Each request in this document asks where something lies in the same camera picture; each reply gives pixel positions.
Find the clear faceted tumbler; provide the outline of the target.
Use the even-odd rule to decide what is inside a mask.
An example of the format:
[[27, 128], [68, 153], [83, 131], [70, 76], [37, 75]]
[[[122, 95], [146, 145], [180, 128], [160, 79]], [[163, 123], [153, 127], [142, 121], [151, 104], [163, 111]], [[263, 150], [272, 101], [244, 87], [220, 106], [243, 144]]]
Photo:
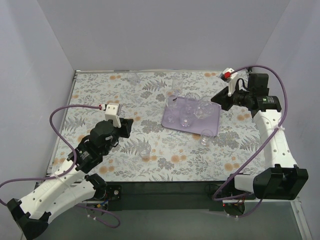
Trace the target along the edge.
[[194, 110], [187, 110], [186, 107], [180, 109], [179, 121], [183, 127], [190, 127], [194, 122]]
[[210, 96], [203, 96], [194, 111], [197, 119], [206, 119], [214, 113], [214, 104], [211, 102]]

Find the clear wine glass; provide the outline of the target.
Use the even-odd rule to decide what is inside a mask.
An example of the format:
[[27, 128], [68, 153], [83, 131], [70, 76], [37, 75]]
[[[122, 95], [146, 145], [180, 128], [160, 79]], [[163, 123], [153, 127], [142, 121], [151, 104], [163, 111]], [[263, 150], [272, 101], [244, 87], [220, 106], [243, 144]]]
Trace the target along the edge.
[[188, 111], [195, 110], [199, 103], [200, 96], [195, 92], [188, 92], [184, 96], [184, 106]]

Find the small clear tumbler front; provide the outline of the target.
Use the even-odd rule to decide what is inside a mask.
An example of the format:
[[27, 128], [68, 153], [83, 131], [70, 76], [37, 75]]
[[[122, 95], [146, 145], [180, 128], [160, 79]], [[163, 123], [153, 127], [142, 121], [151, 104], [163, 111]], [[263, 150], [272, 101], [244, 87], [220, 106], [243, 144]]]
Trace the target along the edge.
[[149, 159], [151, 154], [151, 145], [147, 142], [141, 143], [138, 147], [138, 153], [142, 159]]

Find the small clear shot glass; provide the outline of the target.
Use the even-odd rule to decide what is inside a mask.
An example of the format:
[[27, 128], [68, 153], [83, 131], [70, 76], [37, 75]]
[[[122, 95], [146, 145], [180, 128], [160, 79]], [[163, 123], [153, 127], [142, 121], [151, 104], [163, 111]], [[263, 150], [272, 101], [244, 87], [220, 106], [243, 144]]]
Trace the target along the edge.
[[213, 132], [209, 129], [204, 129], [200, 134], [200, 144], [204, 146], [209, 146], [211, 139], [213, 137]]

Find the tall clear highball glass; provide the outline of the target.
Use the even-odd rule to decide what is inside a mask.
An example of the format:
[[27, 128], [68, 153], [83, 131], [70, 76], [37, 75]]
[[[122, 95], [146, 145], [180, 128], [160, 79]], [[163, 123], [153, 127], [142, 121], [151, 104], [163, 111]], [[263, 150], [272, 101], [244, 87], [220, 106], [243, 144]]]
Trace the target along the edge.
[[173, 75], [172, 80], [172, 91], [171, 96], [176, 96], [176, 98], [172, 99], [172, 103], [177, 103], [177, 97], [180, 96], [183, 92], [183, 81], [184, 81], [184, 74], [182, 72], [176, 72]]

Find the tall clear champagne flute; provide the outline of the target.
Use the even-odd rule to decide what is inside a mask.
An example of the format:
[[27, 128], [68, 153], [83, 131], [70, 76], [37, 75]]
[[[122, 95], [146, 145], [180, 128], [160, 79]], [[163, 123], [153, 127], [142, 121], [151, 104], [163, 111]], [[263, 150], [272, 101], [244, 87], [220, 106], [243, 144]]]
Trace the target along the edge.
[[169, 112], [167, 114], [166, 120], [169, 123], [175, 122], [175, 115], [173, 113], [174, 109], [177, 107], [177, 93], [174, 90], [169, 90], [166, 93], [166, 107], [168, 108]]

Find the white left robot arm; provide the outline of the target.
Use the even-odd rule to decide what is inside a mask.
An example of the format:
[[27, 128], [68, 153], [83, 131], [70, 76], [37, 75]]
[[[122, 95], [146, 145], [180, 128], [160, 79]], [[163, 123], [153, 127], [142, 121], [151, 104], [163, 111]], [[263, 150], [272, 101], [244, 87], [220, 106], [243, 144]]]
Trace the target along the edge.
[[107, 183], [97, 173], [89, 172], [118, 145], [119, 138], [130, 137], [133, 122], [121, 118], [120, 128], [112, 120], [98, 122], [51, 179], [21, 199], [13, 198], [7, 203], [26, 239], [39, 237], [58, 215], [82, 201], [102, 200], [106, 196]]

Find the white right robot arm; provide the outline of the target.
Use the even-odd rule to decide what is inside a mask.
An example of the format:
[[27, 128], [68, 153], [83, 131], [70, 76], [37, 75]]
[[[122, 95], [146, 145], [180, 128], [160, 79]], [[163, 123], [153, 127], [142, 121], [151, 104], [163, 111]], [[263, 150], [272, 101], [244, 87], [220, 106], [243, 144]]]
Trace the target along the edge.
[[259, 131], [265, 169], [257, 175], [238, 173], [222, 185], [232, 195], [254, 194], [258, 199], [294, 200], [307, 182], [309, 175], [291, 154], [282, 127], [284, 113], [278, 97], [269, 94], [269, 76], [251, 73], [248, 82], [225, 70], [220, 78], [228, 86], [211, 98], [225, 111], [232, 106], [247, 108]]

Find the lavender plastic tray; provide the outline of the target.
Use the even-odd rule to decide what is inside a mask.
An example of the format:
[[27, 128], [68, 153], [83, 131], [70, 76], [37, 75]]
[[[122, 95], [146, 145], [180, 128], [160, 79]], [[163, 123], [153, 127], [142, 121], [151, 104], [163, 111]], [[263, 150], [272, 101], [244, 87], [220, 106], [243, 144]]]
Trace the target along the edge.
[[173, 111], [171, 111], [167, 106], [165, 106], [164, 108], [161, 120], [161, 125], [164, 128], [199, 135], [202, 133], [203, 130], [210, 130], [213, 133], [213, 136], [218, 135], [220, 127], [221, 110], [221, 107], [218, 104], [213, 103], [212, 115], [204, 119], [199, 119], [195, 115], [191, 116], [190, 119], [187, 119], [187, 122], [190, 123], [190, 126], [183, 126], [180, 110], [185, 105], [185, 98], [178, 96], [176, 102], [177, 106], [176, 109], [174, 109]]

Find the small clear glass lying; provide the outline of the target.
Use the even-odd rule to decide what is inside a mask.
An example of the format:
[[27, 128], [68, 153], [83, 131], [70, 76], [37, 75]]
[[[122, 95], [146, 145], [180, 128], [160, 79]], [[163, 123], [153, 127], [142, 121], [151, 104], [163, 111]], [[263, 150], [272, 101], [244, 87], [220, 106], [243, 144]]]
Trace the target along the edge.
[[140, 77], [135, 72], [128, 73], [128, 81], [131, 85], [136, 86], [141, 82]]

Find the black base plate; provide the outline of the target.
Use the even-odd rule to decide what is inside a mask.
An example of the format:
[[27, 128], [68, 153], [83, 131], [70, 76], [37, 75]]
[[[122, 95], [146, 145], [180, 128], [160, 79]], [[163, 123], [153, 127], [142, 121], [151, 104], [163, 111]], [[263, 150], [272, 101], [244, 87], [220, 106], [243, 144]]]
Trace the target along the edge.
[[109, 182], [108, 210], [209, 210], [222, 212], [221, 201], [212, 200], [222, 181]]

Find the aluminium frame rail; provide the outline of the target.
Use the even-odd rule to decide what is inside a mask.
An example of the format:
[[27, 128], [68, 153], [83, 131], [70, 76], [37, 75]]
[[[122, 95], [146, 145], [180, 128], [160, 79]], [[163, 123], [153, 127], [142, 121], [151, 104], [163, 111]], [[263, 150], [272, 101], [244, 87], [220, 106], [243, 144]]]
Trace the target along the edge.
[[112, 215], [71, 208], [56, 218], [42, 240], [310, 240], [298, 200], [248, 198], [208, 209], [120, 210]]

